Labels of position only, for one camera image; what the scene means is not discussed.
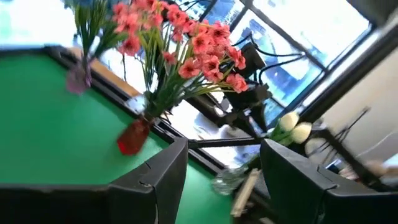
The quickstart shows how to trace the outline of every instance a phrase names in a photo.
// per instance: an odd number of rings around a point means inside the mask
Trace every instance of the green tabletop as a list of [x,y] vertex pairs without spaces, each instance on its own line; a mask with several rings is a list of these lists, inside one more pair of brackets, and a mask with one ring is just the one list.
[[[97,91],[67,92],[66,72],[45,54],[0,58],[1,183],[107,184],[169,145],[151,133],[138,155],[122,156],[116,138],[132,118]],[[212,178],[189,161],[177,223],[230,223],[231,198]]]

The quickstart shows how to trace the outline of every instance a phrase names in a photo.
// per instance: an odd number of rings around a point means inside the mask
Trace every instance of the window pane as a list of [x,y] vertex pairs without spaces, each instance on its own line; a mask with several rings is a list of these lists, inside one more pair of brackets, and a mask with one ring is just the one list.
[[369,27],[346,0],[254,0],[254,6],[325,65]]
[[192,19],[199,20],[200,16],[210,4],[210,1],[176,0],[175,3],[177,3],[181,10],[185,11]]
[[[283,37],[276,31],[263,23],[252,11],[248,11],[235,30],[231,34],[232,43],[237,43],[245,38],[250,32],[253,39],[262,51],[272,54],[298,53]],[[259,53],[267,66],[275,65],[297,58],[293,57],[271,57]],[[263,83],[267,83],[274,98],[284,106],[291,103],[317,76],[320,69],[312,64],[309,59],[302,58],[296,62],[267,69],[261,75]]]
[[266,122],[268,126],[278,117],[279,114],[281,114],[284,109],[280,107],[273,99],[267,99],[265,103],[267,106],[264,114],[266,116]]
[[239,0],[217,0],[216,4],[205,19],[209,24],[214,24],[216,21],[230,25],[232,21],[242,11],[243,4]]

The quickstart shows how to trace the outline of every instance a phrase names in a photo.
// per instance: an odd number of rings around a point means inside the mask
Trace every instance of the purple vase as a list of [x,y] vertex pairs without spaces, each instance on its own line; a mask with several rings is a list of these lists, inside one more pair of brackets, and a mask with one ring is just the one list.
[[82,94],[91,86],[90,63],[87,59],[78,62],[67,74],[67,90]]

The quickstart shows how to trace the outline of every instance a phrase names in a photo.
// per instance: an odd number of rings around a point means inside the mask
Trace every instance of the flower bud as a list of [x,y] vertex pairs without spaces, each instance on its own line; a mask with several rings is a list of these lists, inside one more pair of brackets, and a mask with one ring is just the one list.
[[292,130],[292,140],[298,144],[303,143],[309,137],[312,129],[312,124],[302,122]]
[[299,115],[296,112],[292,111],[281,117],[279,125],[283,131],[291,131],[294,129],[298,121]]

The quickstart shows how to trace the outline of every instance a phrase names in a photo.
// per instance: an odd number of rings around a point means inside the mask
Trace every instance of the pink flower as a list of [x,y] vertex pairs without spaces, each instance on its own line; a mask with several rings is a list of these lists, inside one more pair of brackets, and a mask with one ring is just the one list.
[[222,25],[220,21],[216,21],[212,28],[209,29],[209,35],[214,40],[214,43],[220,45],[228,45],[229,44],[229,35],[231,35],[229,31],[228,25]]
[[241,56],[238,58],[238,61],[235,62],[235,66],[236,66],[238,69],[240,69],[240,70],[246,68],[246,59],[241,55]]
[[182,33],[178,29],[173,30],[172,38],[174,41],[180,42],[182,40]]
[[153,15],[152,17],[153,21],[154,21],[154,25],[158,28],[160,28],[160,26],[162,25],[163,22],[163,17],[160,13],[156,13]]
[[162,52],[163,58],[166,61],[166,63],[170,65],[175,65],[177,63],[177,59],[175,58],[176,53],[168,53],[168,52]]
[[240,74],[229,74],[226,82],[231,85],[236,93],[248,90],[248,84]]
[[199,73],[200,69],[198,69],[195,63],[193,63],[193,58],[186,59],[184,64],[178,70],[178,74],[180,74],[182,78],[186,79],[195,77],[199,75]]
[[192,38],[193,53],[200,54],[207,51],[209,37],[206,34],[198,34]]
[[235,62],[235,67],[238,69],[246,67],[246,59],[242,56],[242,51],[236,50],[234,47],[228,47],[227,52],[231,60]]
[[130,38],[128,38],[120,48],[118,48],[118,51],[122,54],[127,54],[129,56],[134,56],[141,46],[139,45],[139,38],[135,35],[130,35]]
[[192,35],[192,33],[194,33],[195,31],[196,25],[197,21],[193,19],[188,19],[188,21],[184,23],[184,25],[182,26],[182,33],[183,34],[189,33],[190,35]]
[[205,73],[205,78],[215,84],[223,79],[223,73],[220,72],[218,69],[213,69]]
[[160,6],[160,10],[163,11],[164,9],[168,9],[169,8],[169,4],[165,1],[159,1],[158,5]]
[[207,19],[204,19],[202,23],[198,25],[197,34],[207,34],[209,30],[209,22]]
[[229,46],[227,49],[228,56],[232,59],[232,61],[238,61],[238,58],[242,55],[241,51],[237,50],[236,48]]
[[225,49],[220,45],[210,46],[207,50],[208,55],[215,55],[219,60],[223,59],[225,54]]
[[139,9],[143,9],[145,11],[153,11],[156,2],[157,2],[156,0],[135,0],[134,4]]
[[203,64],[205,63],[206,60],[209,60],[209,59],[212,58],[212,55],[210,55],[210,54],[199,54],[199,55],[196,55],[196,56],[197,56],[197,59],[198,59],[198,66],[200,68],[202,68],[202,66],[203,66]]
[[181,11],[177,5],[170,5],[169,11],[167,12],[167,18],[173,26],[181,28],[184,23],[186,23],[188,15]]
[[150,21],[145,21],[145,23],[143,23],[142,27],[146,30],[149,30],[152,27],[152,24],[150,23]]
[[123,2],[119,2],[113,7],[113,12],[116,15],[119,15],[122,12],[127,12],[127,6]]
[[115,32],[128,32],[130,34],[135,33],[138,29],[139,24],[137,23],[139,15],[136,13],[131,13],[127,15],[120,15],[118,18],[118,27]]
[[218,66],[220,65],[220,61],[217,56],[213,55],[209,59],[205,60],[202,65],[203,73],[207,74],[214,69],[218,70]]

